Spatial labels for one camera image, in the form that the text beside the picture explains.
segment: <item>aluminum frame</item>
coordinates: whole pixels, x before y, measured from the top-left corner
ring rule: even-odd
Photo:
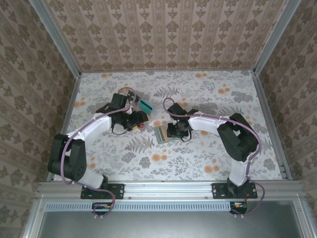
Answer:
[[[233,199],[213,199],[211,184],[225,181],[114,181],[109,183],[124,183],[125,194],[121,202],[184,202],[184,201],[232,201]],[[315,227],[311,223],[309,211],[305,206],[304,192],[299,181],[290,180],[266,180],[258,181],[265,188],[264,201],[293,201],[296,215],[305,238],[315,236]],[[258,201],[263,194],[257,186]],[[65,185],[61,181],[42,182],[39,185],[35,203],[31,211],[24,238],[38,237],[43,221],[46,203],[50,201],[98,201],[109,202],[110,200],[80,199],[81,187]]]
[[[55,25],[53,19],[50,16],[50,12],[45,6],[45,3],[42,0],[30,0],[34,10],[40,17],[41,21],[43,22],[46,30],[50,34],[51,38],[53,39],[58,51],[63,56],[66,64],[68,65],[70,71],[74,75],[75,79],[79,79],[80,77],[80,67],[77,64],[76,60],[73,57],[70,49],[67,46],[67,43],[64,41],[63,37],[61,36],[57,26]]]
[[[289,21],[291,20],[292,16],[294,15],[299,3],[301,0],[290,0],[287,1],[282,13],[280,14],[272,32],[269,36],[268,40],[266,41],[261,54],[254,65],[255,72],[260,74],[262,69],[264,68],[268,58],[272,54],[276,44],[278,43],[279,39],[282,37],[282,34],[287,27]]]
[[[287,163],[284,151],[283,151],[281,141],[280,141],[278,133],[277,133],[277,129],[276,129],[276,126],[275,126],[275,123],[273,120],[273,116],[272,116],[271,110],[269,108],[269,105],[268,105],[268,102],[267,102],[267,99],[265,96],[265,92],[264,92],[260,77],[257,73],[255,73],[252,75],[252,78],[253,78],[254,86],[255,86],[256,91],[257,91],[257,95],[259,98],[259,102],[261,105],[263,116],[264,116],[264,119],[265,119],[265,122],[267,125],[269,137],[272,141],[272,146],[273,146],[275,155],[276,155],[277,159],[279,160],[279,162],[281,162],[282,166],[284,167],[284,170],[285,170],[284,172],[285,172],[286,178],[289,180],[292,180],[293,178],[291,175],[291,171],[288,167],[288,163]]]

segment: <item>gray panel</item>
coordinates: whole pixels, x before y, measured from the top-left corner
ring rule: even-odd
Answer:
[[[49,212],[41,238],[301,238],[293,203],[264,202],[252,215],[229,212]]]

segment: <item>wire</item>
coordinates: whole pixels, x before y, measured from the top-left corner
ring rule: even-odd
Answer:
[[[111,114],[114,114],[114,113],[117,113],[117,112],[122,112],[122,111],[127,111],[130,109],[130,106],[131,105],[128,105],[126,106],[125,108],[122,108],[122,109],[118,109],[118,110],[115,110],[115,111],[112,111],[112,112],[108,112],[108,113],[105,113],[105,114],[102,114],[98,117],[96,117],[94,120],[91,120],[89,121],[87,124],[85,124],[84,126],[82,126],[80,129],[78,129],[77,132],[75,132],[66,142],[65,146],[64,146],[64,149],[63,149],[63,152],[62,152],[62,155],[61,155],[61,160],[60,160],[60,176],[61,176],[61,179],[63,180],[63,182],[66,184],[66,185],[70,185],[72,184],[73,182],[78,184],[78,185],[81,185],[81,186],[84,186],[90,190],[94,190],[94,191],[99,191],[99,192],[106,192],[106,193],[109,193],[112,197],[112,203],[111,203],[111,207],[110,209],[105,213],[105,216],[108,215],[111,210],[113,209],[114,205],[115,205],[115,196],[114,194],[109,191],[109,190],[106,190],[106,189],[100,189],[100,188],[94,188],[94,187],[90,187],[90,186],[86,186],[85,184],[82,184],[80,182],[75,182],[75,181],[70,181],[70,182],[67,182],[66,179],[65,179],[65,176],[64,176],[64,162],[65,162],[65,155],[66,155],[66,151],[67,151],[67,148],[70,144],[70,142],[72,141],[72,139],[74,139],[80,132],[82,132],[85,128],[87,128],[88,126],[90,126],[92,123],[94,123],[95,121],[97,121],[98,119],[101,119],[101,118],[105,118],[107,117],[108,115],[111,115]]]
[[[245,195],[246,195],[246,200],[244,202],[247,204],[247,207],[248,207],[248,195],[246,192],[245,192]]]
[[[188,139],[188,140],[184,141],[184,140],[183,140],[183,137],[181,137],[180,139],[181,139],[183,142],[188,142],[188,141],[190,141],[190,140],[192,139],[192,132],[189,131],[189,139]]]
[[[120,89],[118,90],[118,93],[120,93],[123,89],[129,89],[131,92],[133,92],[133,93],[134,93],[133,88],[130,88],[130,87],[123,87],[123,88],[120,88]]]
[[[260,151],[262,150],[262,143],[261,143],[261,140],[260,140],[258,134],[257,134],[255,131],[253,131],[251,128],[249,128],[248,126],[246,126],[246,125],[244,125],[244,124],[242,124],[242,123],[240,123],[240,122],[238,122],[238,121],[234,121],[234,120],[231,120],[231,119],[228,119],[228,118],[224,118],[224,117],[219,117],[219,116],[209,115],[209,114],[203,114],[203,113],[201,113],[201,114],[192,114],[192,115],[177,115],[177,114],[170,113],[170,112],[166,109],[166,106],[165,106],[165,102],[166,102],[167,100],[171,100],[171,101],[173,102],[173,104],[174,104],[175,102],[174,102],[174,100],[173,100],[172,98],[169,98],[169,97],[167,97],[167,98],[165,98],[165,99],[163,100],[163,108],[164,108],[164,110],[165,110],[168,114],[170,114],[171,116],[173,116],[173,117],[179,117],[179,118],[206,117],[206,118],[211,118],[211,119],[217,119],[217,120],[222,120],[222,121],[231,122],[231,123],[233,123],[233,124],[235,124],[235,125],[239,125],[239,126],[245,128],[246,130],[248,130],[248,131],[257,139],[257,141],[258,141],[258,143],[259,143],[259,147],[258,147],[258,149],[256,150],[256,152],[255,152],[253,155],[251,155],[251,156],[249,157],[249,159],[248,159],[248,164],[247,164],[247,169],[246,169],[246,177],[247,177],[247,179],[248,179],[250,182],[253,182],[254,184],[258,185],[258,186],[263,190],[263,193],[262,193],[262,196],[261,196],[261,198],[260,198],[260,201],[258,202],[258,204],[256,205],[256,207],[255,207],[254,209],[252,209],[250,212],[247,212],[247,213],[245,213],[245,214],[243,214],[243,215],[249,215],[249,214],[253,213],[253,212],[259,207],[259,205],[262,203],[262,201],[263,201],[263,199],[264,199],[264,196],[265,196],[265,189],[264,189],[264,187],[263,187],[261,184],[259,184],[258,182],[254,182],[254,181],[253,181],[252,179],[250,179],[250,177],[248,176],[248,175],[249,175],[249,170],[250,170],[250,165],[251,165],[252,159],[253,159],[258,153],[260,153]]]
[[[174,100],[172,98],[165,98],[164,101],[163,101],[163,108],[164,110],[170,114],[171,116],[174,116],[174,117],[179,117],[179,118],[188,118],[188,117],[192,117],[192,118],[197,118],[197,117],[206,117],[206,118],[211,118],[211,119],[216,119],[216,120],[222,120],[222,121],[228,121],[228,122],[231,122],[235,125],[239,125],[243,128],[245,128],[246,130],[248,130],[258,141],[259,143],[259,147],[257,149],[257,151],[251,155],[249,157],[249,161],[248,161],[248,164],[247,164],[247,169],[246,169],[246,174],[248,175],[249,174],[249,169],[250,169],[250,164],[251,164],[251,160],[262,150],[262,143],[261,143],[261,140],[258,136],[258,134],[256,134],[251,128],[249,128],[248,126],[238,122],[238,121],[235,121],[235,120],[231,120],[231,119],[228,119],[228,118],[224,118],[224,117],[219,117],[219,116],[214,116],[214,115],[209,115],[209,114],[191,114],[191,115],[177,115],[177,114],[173,114],[173,113],[170,113],[167,109],[166,109],[166,106],[165,106],[165,102],[166,100],[171,100],[173,103]]]
[[[109,210],[106,211],[106,212],[105,212],[104,214],[102,214],[102,215],[97,215],[97,214],[96,214],[96,208],[97,208],[97,207],[101,207],[101,206],[105,206],[105,204],[97,204],[96,206],[94,206],[94,208],[93,208],[93,214],[95,215],[95,218],[97,218],[98,216],[101,217],[101,218],[103,218],[103,216],[107,216],[107,215],[113,210],[114,204],[115,204],[115,199],[112,199],[112,203],[111,203],[111,206],[110,206]]]
[[[237,210],[235,210],[235,209],[231,208],[231,211],[235,212],[237,215],[241,215],[242,216],[242,214],[240,212],[238,212]]]
[[[123,133],[117,134],[117,133],[114,133],[114,132],[113,132],[113,128],[111,129],[111,132],[112,132],[113,134],[115,134],[115,135],[123,135],[123,134],[127,133],[127,131],[128,131],[128,130],[126,130],[126,131],[123,132]]]

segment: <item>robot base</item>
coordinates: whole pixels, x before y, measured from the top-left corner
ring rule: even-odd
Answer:
[[[123,183],[110,183],[107,185],[107,190],[111,191],[116,200],[123,199],[124,195],[124,184]],[[88,188],[82,187],[81,199],[112,199],[111,195],[107,192],[99,192],[90,190]]]
[[[227,182],[212,183],[212,195],[214,199],[245,199],[258,198],[257,189],[254,183],[248,180],[241,186],[234,185],[229,179]]]

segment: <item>floral tablecloth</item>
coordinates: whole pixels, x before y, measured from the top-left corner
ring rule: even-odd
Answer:
[[[124,135],[105,131],[86,147],[88,167],[109,180],[227,179],[231,158],[214,134],[193,131],[189,142],[158,145],[153,126],[170,122],[162,107],[165,97],[172,97],[188,111],[194,108],[221,116],[241,113],[263,144],[260,155],[252,161],[250,177],[281,179],[250,71],[83,74],[68,132],[89,120],[98,108],[111,101],[114,92],[125,86],[132,87],[155,109],[151,125],[146,124],[143,131]]]

